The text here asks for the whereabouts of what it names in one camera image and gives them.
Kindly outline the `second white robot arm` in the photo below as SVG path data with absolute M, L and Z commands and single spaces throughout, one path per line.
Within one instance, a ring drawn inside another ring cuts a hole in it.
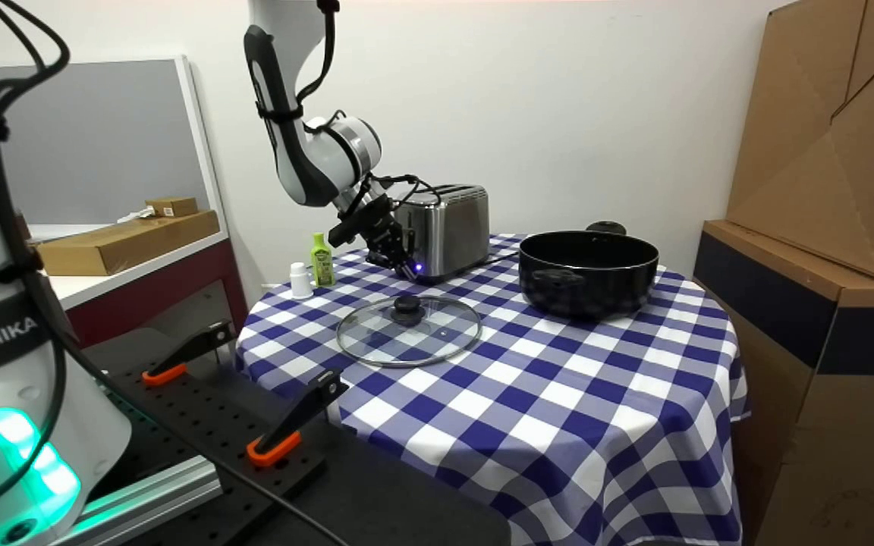
M 81 355 L 3 168 L 7 113 L 69 63 L 69 50 L 0 78 L 0 546 L 65 546 L 130 442 L 129 416 Z

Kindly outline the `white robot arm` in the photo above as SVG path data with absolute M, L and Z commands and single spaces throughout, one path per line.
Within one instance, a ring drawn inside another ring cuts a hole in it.
M 335 206 L 332 247 L 366 241 L 369 259 L 403 270 L 403 230 L 395 199 L 373 177 L 384 158 L 378 130 L 342 109 L 308 115 L 305 103 L 335 63 L 339 0 L 249 0 L 244 58 L 264 121 L 276 177 L 300 206 Z

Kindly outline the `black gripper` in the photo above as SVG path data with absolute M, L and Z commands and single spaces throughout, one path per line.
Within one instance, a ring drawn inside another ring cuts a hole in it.
M 370 252 L 385 252 L 390 268 L 398 275 L 412 275 L 412 255 L 403 250 L 403 230 L 395 220 L 395 199 L 390 185 L 378 177 L 369 177 L 358 185 L 355 199 L 338 217 L 338 225 L 328 230 L 332 247 L 366 241 Z

